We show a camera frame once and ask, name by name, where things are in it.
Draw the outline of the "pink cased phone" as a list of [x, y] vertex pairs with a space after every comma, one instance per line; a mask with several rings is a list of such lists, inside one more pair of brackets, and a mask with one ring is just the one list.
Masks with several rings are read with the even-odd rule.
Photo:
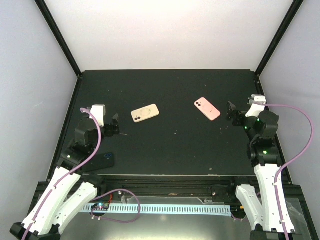
[[221, 112], [204, 97], [196, 100], [194, 102], [194, 105], [210, 121], [216, 120], [221, 115]]

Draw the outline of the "left black frame post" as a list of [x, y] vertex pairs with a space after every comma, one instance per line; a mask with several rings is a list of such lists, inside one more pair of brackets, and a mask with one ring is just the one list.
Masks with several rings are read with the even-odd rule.
[[74, 71], [77, 77], [82, 75], [82, 72], [67, 44], [63, 34], [61, 33], [49, 7], [47, 6], [44, 0], [35, 0], [35, 3], [40, 10], [42, 16], [44, 17], [47, 25], [49, 26], [51, 32], [53, 33], [58, 45], [60, 46], [61, 50], [63, 51], [67, 61], [69, 62], [72, 70]]

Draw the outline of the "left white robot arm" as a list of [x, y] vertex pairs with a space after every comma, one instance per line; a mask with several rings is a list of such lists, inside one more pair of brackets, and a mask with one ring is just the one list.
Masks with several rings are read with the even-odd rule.
[[66, 226], [85, 204], [94, 198], [103, 199], [108, 192], [104, 180], [91, 173], [77, 191], [67, 197], [80, 180], [82, 173], [92, 172], [102, 140], [120, 133], [119, 116], [115, 114], [110, 124], [91, 110], [74, 131], [74, 138], [61, 153], [52, 179], [33, 210], [22, 222], [12, 225], [9, 232], [18, 240], [59, 240]]

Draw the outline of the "beige cased phone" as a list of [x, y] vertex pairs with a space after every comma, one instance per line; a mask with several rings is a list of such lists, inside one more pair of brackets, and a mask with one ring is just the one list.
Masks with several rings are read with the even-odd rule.
[[131, 117], [135, 123], [139, 123], [150, 118], [156, 117], [160, 114], [160, 111], [156, 104], [144, 106], [142, 108], [133, 110]]

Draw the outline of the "small electronics board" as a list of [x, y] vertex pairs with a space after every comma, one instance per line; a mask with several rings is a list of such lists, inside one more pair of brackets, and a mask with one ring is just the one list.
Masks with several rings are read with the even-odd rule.
[[92, 205], [91, 210], [94, 211], [107, 211], [109, 209], [109, 203], [95, 203]]

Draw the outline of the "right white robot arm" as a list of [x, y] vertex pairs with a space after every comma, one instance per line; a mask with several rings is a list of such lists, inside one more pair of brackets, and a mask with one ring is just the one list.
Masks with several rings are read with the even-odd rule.
[[279, 116], [266, 110], [263, 103], [252, 103], [240, 111], [227, 103], [227, 119], [242, 127], [248, 137], [247, 155], [256, 175], [259, 193], [249, 184], [234, 184], [228, 198], [240, 201], [250, 223], [252, 240], [301, 240], [288, 213], [282, 184], [280, 153], [275, 143]]

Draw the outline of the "right black frame post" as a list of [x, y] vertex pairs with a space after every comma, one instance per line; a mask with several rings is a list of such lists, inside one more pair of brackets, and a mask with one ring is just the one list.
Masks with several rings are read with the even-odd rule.
[[264, 53], [256, 71], [255, 75], [260, 77], [266, 68], [269, 60], [271, 59], [273, 53], [277, 49], [279, 43], [281, 42], [282, 38], [284, 37], [286, 31], [288, 30], [289, 26], [291, 25], [293, 19], [295, 18], [296, 14], [298, 13], [300, 7], [302, 6], [304, 0], [294, 0], [287, 13], [285, 14], [281, 24], [279, 25], [274, 37], [272, 38], [266, 52]]

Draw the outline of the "black frame post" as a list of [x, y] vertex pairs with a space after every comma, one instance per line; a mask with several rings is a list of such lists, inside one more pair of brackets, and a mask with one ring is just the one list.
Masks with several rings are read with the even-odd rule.
[[61, 50], [63, 51], [67, 61], [69, 62], [72, 70], [74, 71], [77, 77], [82, 75], [82, 72], [67, 44], [63, 34], [61, 33], [49, 7], [47, 6], [44, 0], [35, 0], [35, 3], [40, 10], [42, 16], [44, 17], [47, 25], [49, 26], [51, 32], [53, 33], [58, 45], [60, 46]]
[[281, 24], [279, 25], [274, 37], [272, 38], [266, 52], [264, 53], [256, 71], [255, 75], [260, 77], [266, 68], [269, 60], [271, 59], [273, 53], [277, 49], [279, 43], [281, 42], [282, 38], [284, 37], [286, 31], [288, 30], [289, 26], [291, 25], [293, 19], [295, 18], [296, 14], [298, 13], [300, 7], [302, 6], [304, 0], [294, 0], [287, 13], [285, 14]]

